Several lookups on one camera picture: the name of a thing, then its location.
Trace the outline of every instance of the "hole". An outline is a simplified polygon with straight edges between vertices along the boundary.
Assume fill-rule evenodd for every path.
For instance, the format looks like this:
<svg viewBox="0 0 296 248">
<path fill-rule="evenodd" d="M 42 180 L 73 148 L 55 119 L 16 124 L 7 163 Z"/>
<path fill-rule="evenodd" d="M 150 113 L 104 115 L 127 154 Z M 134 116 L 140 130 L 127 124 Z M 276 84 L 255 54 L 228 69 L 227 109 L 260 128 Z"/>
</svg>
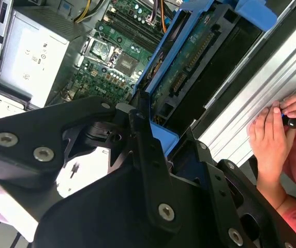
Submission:
<svg viewBox="0 0 296 248">
<path fill-rule="evenodd" d="M 156 167 L 156 168 L 159 168 L 159 163 L 156 162 L 156 161 L 154 161 L 154 162 L 153 162 L 153 166 Z"/>
<path fill-rule="evenodd" d="M 239 236 L 238 236 L 235 232 L 233 233 L 233 238 L 234 238 L 236 241 L 239 241 L 239 240 L 240 240 Z"/>
<path fill-rule="evenodd" d="M 224 15 L 224 18 L 226 20 L 228 20 L 230 23 L 233 23 L 237 17 L 238 17 L 238 15 L 229 9 L 226 11 L 226 13 Z"/>
<path fill-rule="evenodd" d="M 49 153 L 45 150 L 39 151 L 39 155 L 41 155 L 42 157 L 48 157 Z"/>
<path fill-rule="evenodd" d="M 219 193 L 220 193 L 223 197 L 226 196 L 226 193 L 225 193 L 223 190 L 220 190 Z"/>
<path fill-rule="evenodd" d="M 162 109 L 160 110 L 160 114 L 165 117 L 168 117 L 171 114 L 171 112 L 173 111 L 173 109 L 174 109 L 173 106 L 171 106 L 168 103 L 165 103 L 164 106 L 162 107 Z"/>
<path fill-rule="evenodd" d="M 260 228 L 255 219 L 250 214 L 245 214 L 240 218 L 243 229 L 251 241 L 255 241 L 260 236 Z"/>
<path fill-rule="evenodd" d="M 233 199 L 233 202 L 235 204 L 236 208 L 239 208 L 241 205 L 243 205 L 243 195 L 241 192 L 226 178 L 227 185 L 230 189 L 231 196 Z"/>
<path fill-rule="evenodd" d="M 11 142 L 12 141 L 12 138 L 5 136 L 5 137 L 2 137 L 1 138 L 1 141 L 2 142 Z"/>
<path fill-rule="evenodd" d="M 119 134 L 115 134 L 111 136 L 111 142 L 118 142 L 122 139 L 122 137 Z"/>
<path fill-rule="evenodd" d="M 0 22 L 1 23 L 4 23 L 7 8 L 8 8 L 8 5 L 6 3 L 2 3 L 1 12 L 0 12 Z"/>
<path fill-rule="evenodd" d="M 193 180 L 194 183 L 197 183 L 198 185 L 201 185 L 200 179 L 197 177 Z"/>
</svg>

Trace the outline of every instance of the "electronic component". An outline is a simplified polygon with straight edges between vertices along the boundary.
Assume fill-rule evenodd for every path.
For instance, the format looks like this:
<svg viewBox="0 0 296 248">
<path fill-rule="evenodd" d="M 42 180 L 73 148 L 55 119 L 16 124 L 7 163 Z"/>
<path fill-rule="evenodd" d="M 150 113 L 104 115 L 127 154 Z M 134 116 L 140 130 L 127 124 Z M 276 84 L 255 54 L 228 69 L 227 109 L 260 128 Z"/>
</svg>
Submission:
<svg viewBox="0 0 296 248">
<path fill-rule="evenodd" d="M 0 85 L 29 98 L 31 105 L 44 107 L 76 71 L 87 28 L 74 26 L 49 7 L 14 9 L 10 27 Z"/>
<path fill-rule="evenodd" d="M 117 69 L 118 71 L 124 73 L 125 75 L 131 76 L 134 72 L 134 70 L 136 69 L 137 65 L 138 65 L 138 61 L 125 54 L 122 53 L 119 57 L 119 60 L 115 66 L 115 69 Z"/>
</svg>

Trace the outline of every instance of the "motherboard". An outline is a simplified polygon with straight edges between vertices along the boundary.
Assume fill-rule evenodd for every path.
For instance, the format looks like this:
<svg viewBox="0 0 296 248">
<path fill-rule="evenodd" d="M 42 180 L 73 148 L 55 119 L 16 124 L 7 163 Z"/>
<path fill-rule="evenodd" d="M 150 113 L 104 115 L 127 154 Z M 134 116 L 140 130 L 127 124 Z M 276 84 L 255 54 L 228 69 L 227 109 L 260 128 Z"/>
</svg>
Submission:
<svg viewBox="0 0 296 248">
<path fill-rule="evenodd" d="M 112 0 L 96 23 L 84 60 L 73 76 L 70 100 L 102 96 L 128 103 L 134 85 L 162 39 L 160 18 L 136 0 Z"/>
</svg>

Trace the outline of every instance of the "screw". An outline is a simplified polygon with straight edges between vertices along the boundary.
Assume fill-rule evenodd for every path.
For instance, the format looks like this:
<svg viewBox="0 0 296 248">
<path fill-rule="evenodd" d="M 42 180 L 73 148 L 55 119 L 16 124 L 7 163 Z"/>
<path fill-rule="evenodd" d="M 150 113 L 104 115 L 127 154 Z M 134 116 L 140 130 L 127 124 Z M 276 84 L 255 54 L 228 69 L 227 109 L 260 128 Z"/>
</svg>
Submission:
<svg viewBox="0 0 296 248">
<path fill-rule="evenodd" d="M 48 147 L 38 147 L 34 150 L 33 155 L 36 160 L 40 162 L 49 162 L 51 161 L 55 154 L 52 149 Z"/>
<path fill-rule="evenodd" d="M 174 220 L 174 211 L 168 204 L 161 203 L 158 206 L 158 213 L 166 221 Z"/>
<path fill-rule="evenodd" d="M 138 113 L 137 113 L 137 116 L 138 116 L 138 117 L 140 117 L 141 119 L 144 119 L 144 116 L 143 116 L 143 114 L 142 114 L 142 113 L 140 113 L 140 112 L 138 112 Z"/>
<path fill-rule="evenodd" d="M 227 162 L 227 166 L 230 168 L 230 169 L 234 169 L 234 165 L 230 162 Z"/>
<path fill-rule="evenodd" d="M 106 109 L 110 108 L 110 105 L 105 102 L 103 102 L 101 105 L 102 105 L 102 107 L 105 107 Z"/>
<path fill-rule="evenodd" d="M 240 233 L 237 230 L 235 230 L 234 228 L 229 229 L 229 236 L 232 239 L 232 241 L 234 243 L 236 243 L 238 246 L 243 245 L 243 239 L 242 239 Z"/>
<path fill-rule="evenodd" d="M 286 248 L 293 248 L 293 246 L 290 243 L 288 243 L 288 242 L 285 243 L 285 247 Z"/>
<path fill-rule="evenodd" d="M 202 149 L 206 150 L 206 146 L 205 146 L 204 143 L 200 143 L 200 146 L 201 146 Z"/>
<path fill-rule="evenodd" d="M 18 143 L 18 138 L 12 133 L 0 133 L 0 146 L 11 147 Z"/>
</svg>

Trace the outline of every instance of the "chip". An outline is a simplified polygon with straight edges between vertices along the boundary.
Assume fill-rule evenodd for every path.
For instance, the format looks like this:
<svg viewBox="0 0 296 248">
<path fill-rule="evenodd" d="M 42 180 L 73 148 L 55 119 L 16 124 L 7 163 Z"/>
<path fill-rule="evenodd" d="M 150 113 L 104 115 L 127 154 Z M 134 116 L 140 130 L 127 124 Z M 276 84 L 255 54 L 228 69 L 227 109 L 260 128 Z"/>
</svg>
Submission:
<svg viewBox="0 0 296 248">
<path fill-rule="evenodd" d="M 119 56 L 117 64 L 114 68 L 127 76 L 131 76 L 135 71 L 136 67 L 138 66 L 138 64 L 139 64 L 138 60 L 129 56 L 126 53 L 122 53 Z"/>
</svg>

